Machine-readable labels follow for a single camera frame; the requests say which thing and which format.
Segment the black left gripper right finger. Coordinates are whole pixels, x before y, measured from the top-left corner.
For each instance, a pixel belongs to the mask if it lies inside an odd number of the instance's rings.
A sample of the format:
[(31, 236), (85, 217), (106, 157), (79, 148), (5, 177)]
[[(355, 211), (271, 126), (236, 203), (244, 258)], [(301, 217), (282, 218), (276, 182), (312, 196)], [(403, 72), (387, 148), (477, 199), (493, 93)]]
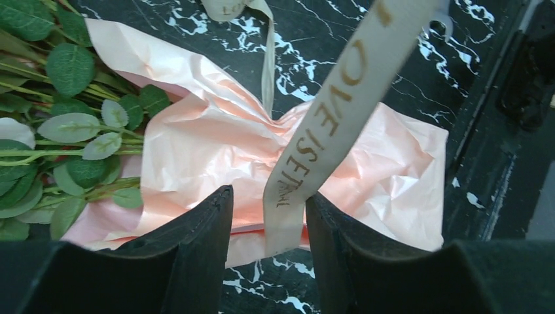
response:
[(306, 203), (323, 313), (553, 313), (554, 242), (454, 241), (427, 252)]

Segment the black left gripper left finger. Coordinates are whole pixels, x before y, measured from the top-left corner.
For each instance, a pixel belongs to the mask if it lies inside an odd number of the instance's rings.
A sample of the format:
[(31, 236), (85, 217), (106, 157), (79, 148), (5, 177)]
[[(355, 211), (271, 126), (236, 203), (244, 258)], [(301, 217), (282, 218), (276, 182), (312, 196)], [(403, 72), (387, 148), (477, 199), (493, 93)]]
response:
[(216, 313), (234, 191), (115, 250), (66, 241), (1, 244), (2, 313)]

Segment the pink rose bouquet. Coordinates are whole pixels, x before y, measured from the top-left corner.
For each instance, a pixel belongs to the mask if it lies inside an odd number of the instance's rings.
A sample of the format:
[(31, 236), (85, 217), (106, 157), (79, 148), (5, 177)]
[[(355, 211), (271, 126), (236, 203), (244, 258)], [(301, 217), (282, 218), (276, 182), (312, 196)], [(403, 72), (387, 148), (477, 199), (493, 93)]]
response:
[(143, 127), (169, 104), (110, 70), (66, 1), (2, 1), (1, 240), (34, 224), (59, 239), (93, 201), (140, 207), (121, 159), (141, 153)]

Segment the pink wrapping paper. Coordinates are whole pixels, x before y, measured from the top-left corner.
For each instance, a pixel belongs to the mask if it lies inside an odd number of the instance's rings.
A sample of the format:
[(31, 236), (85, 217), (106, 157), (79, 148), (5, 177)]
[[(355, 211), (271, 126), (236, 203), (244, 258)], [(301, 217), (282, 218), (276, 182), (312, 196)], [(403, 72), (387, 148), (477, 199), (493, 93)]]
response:
[[(115, 249), (193, 209), (218, 187), (234, 188), (230, 246), (264, 248), (268, 178), (313, 101), (272, 120), (255, 97), (205, 56), (118, 22), (86, 22), (100, 58), (127, 80), (179, 96), (147, 125), (143, 153), (124, 161), (141, 177), (143, 205), (111, 200), (84, 209), (63, 239)], [(443, 244), (446, 130), (381, 101), (348, 155), (318, 192), (349, 216), (425, 251)]]

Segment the cream ribbon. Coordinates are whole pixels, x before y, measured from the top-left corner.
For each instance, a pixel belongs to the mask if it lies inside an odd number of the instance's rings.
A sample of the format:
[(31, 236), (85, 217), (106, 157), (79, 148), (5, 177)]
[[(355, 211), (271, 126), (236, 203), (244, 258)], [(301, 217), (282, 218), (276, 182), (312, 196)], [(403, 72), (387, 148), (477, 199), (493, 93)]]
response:
[(230, 246), (233, 263), (299, 246), (306, 200), (348, 155), (439, 7), (439, 1), (373, 2), (268, 178), (264, 248), (242, 255)]

